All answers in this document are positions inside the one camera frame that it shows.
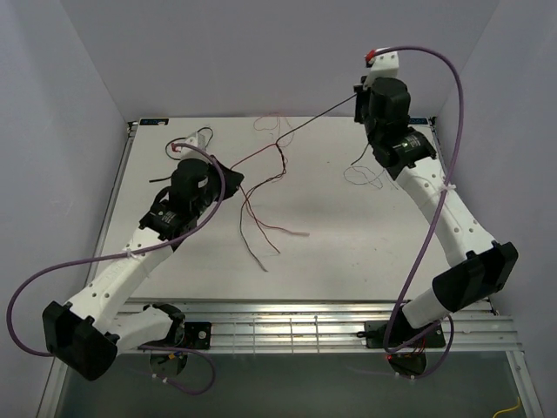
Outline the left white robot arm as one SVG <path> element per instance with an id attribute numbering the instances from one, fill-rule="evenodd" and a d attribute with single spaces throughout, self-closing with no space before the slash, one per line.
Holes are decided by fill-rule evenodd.
<path id="1" fill-rule="evenodd" d="M 198 227 L 209 206 L 232 197 L 244 175 L 199 158 L 178 163 L 171 183 L 153 200 L 126 245 L 85 289 L 65 304 L 51 302 L 43 312 L 48 351 L 86 380 L 102 376 L 122 352 L 143 345 L 179 347 L 185 316 L 169 304 L 153 303 L 124 319 L 120 308 L 180 246 L 180 236 Z"/>

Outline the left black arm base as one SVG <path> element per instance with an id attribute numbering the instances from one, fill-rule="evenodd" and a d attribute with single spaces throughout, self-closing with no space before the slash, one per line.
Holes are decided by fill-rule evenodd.
<path id="1" fill-rule="evenodd" d="M 212 324 L 208 321 L 187 321 L 175 331 L 171 339 L 152 340 L 147 342 L 147 345 L 208 350 L 211 346 L 211 329 Z M 151 354 L 149 366 L 154 374 L 168 378 L 176 377 L 185 370 L 188 359 L 188 353 L 166 351 L 164 354 Z"/>

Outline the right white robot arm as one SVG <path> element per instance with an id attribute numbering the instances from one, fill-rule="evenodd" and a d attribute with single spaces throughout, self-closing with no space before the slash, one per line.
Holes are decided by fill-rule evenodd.
<path id="1" fill-rule="evenodd" d="M 411 97 L 401 80 L 378 77 L 355 91 L 355 119 L 366 129 L 373 156 L 433 227 L 449 265 L 386 328 L 393 341 L 412 346 L 436 320 L 501 291 L 519 254 L 512 243 L 497 242 L 445 185 L 433 145 L 410 125 Z"/>

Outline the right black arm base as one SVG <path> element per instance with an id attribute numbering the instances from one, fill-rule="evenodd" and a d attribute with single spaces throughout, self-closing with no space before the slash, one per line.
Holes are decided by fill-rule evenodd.
<path id="1" fill-rule="evenodd" d="M 387 325 L 387 320 L 366 321 L 363 328 L 356 333 L 356 337 L 364 341 L 366 348 L 380 349 L 383 347 Z M 423 376 L 427 368 L 426 350 L 446 348 L 447 340 L 440 324 L 418 338 L 425 329 L 426 327 L 414 329 L 406 323 L 393 325 L 388 348 L 394 350 L 400 345 L 403 346 L 395 354 L 386 355 L 387 362 L 395 374 L 410 379 Z"/>

